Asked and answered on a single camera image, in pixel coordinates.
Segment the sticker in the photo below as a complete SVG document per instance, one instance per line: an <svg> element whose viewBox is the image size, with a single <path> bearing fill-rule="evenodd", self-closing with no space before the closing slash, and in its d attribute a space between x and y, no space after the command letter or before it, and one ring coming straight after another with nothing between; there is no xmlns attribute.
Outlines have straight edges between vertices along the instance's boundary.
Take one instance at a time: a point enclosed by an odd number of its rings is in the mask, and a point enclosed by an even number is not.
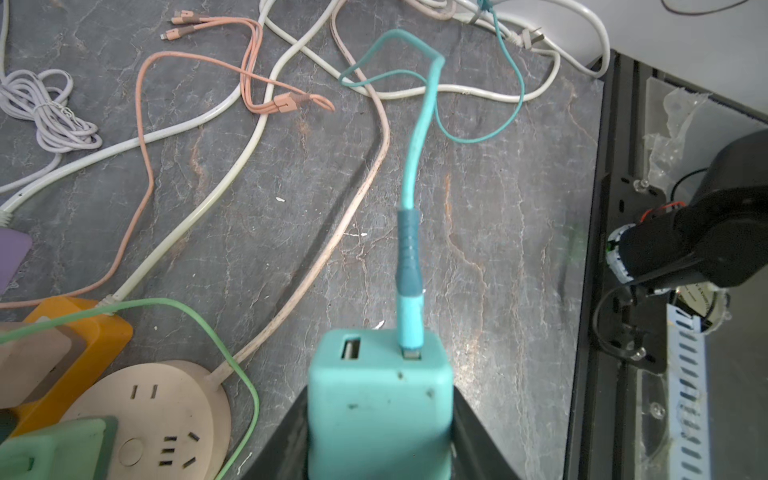
<svg viewBox="0 0 768 480"><path fill-rule="evenodd" d="M677 294L699 316L704 317L710 311L715 292L709 282L692 283L677 288Z"/></svg>

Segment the screw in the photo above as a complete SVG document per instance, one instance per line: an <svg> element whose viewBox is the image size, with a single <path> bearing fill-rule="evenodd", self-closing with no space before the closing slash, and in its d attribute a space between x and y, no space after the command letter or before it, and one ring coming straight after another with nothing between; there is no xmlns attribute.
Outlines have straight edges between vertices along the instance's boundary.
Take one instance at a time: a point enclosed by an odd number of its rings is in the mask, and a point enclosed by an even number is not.
<svg viewBox="0 0 768 480"><path fill-rule="evenodd" d="M646 353L647 352L645 351L645 347L642 346L639 349L637 349L630 358L633 359L635 362L639 362L640 360L645 358Z"/></svg>
<svg viewBox="0 0 768 480"><path fill-rule="evenodd" d="M638 192L639 194L645 193L648 190L649 186L650 186L650 182L646 179L635 180L634 182L632 182L632 187L634 187L634 191Z"/></svg>
<svg viewBox="0 0 768 480"><path fill-rule="evenodd" d="M661 404L657 402L653 402L650 404L650 414L656 419L656 420L662 420L664 419L664 416L667 414L667 410L664 409Z"/></svg>

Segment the usb port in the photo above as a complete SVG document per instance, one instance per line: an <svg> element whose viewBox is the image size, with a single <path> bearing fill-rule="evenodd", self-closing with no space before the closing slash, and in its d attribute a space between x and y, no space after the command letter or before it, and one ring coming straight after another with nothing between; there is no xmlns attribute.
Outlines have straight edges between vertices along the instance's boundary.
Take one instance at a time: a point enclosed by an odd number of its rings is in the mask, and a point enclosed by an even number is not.
<svg viewBox="0 0 768 480"><path fill-rule="evenodd" d="M344 342L344 351L341 354L342 360L357 360L360 353L360 339L349 339Z"/></svg>

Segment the teal usb charger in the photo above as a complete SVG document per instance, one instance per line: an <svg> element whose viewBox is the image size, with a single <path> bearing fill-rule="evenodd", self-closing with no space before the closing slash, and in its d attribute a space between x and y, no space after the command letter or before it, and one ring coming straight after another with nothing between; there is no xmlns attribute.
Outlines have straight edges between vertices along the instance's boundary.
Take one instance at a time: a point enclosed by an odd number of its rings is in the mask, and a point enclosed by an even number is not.
<svg viewBox="0 0 768 480"><path fill-rule="evenodd" d="M394 329L331 330L307 393L310 480L451 478L453 370L436 334L407 359Z"/></svg>

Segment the marble countertop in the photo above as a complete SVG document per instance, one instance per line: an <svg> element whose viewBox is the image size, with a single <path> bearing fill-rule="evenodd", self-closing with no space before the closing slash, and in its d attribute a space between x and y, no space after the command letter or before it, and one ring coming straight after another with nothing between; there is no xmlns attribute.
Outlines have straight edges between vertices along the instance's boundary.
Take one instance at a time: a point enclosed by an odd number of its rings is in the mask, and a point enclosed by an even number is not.
<svg viewBox="0 0 768 480"><path fill-rule="evenodd" d="M144 59L165 49L239 64L250 33L230 26L163 43L174 10L256 18L256 2L224 0L14 1L7 68L63 68L74 77L69 106L100 126L104 145L136 136L134 85ZM270 17L300 36L324 2L279 0ZM438 22L396 0L352 0L339 30L352 53L384 31L404 28L443 53L445 83L517 93L515 76L493 35L458 22ZM257 71L267 74L288 45L265 34ZM346 67L324 28L310 47ZM551 59L510 48L529 90ZM366 68L424 72L428 62L402 44L388 45ZM367 172L380 141L372 103L303 55L280 80L322 94L336 105L270 117L256 152L219 204L133 292L167 296L196 309L232 351L255 336L300 281ZM163 59L148 72L145 125L157 130L222 101L237 76L213 65ZM380 91L414 85L392 78ZM571 380L584 275L591 185L602 83L564 63L552 86L525 104L497 137L474 145L451 142L435 125L419 168L422 271L428 328L436 331L455 383L512 467L528 480L562 475ZM257 85L255 98L263 87ZM326 269L284 326L245 367L259 391L259 424L243 452L246 468L306 384L319 338L329 329L382 328L395 323L396 204L402 161L420 98L388 101L392 148L368 197ZM477 137L496 129L514 105L441 94L439 109L453 134ZM227 172L256 118L238 102L219 118L149 147L157 189L115 277L88 298L113 292ZM67 154L65 161L85 153ZM49 154L35 127L0 114L0 184L37 170ZM34 239L5 301L66 293L108 269L146 187L138 149L43 190L15 212L11 227ZM30 309L0 312L21 320ZM189 319L166 308L124 312L134 338L110 371L139 362L186 359L213 369L215 346ZM234 377L225 382L233 439L252 404Z"/></svg>

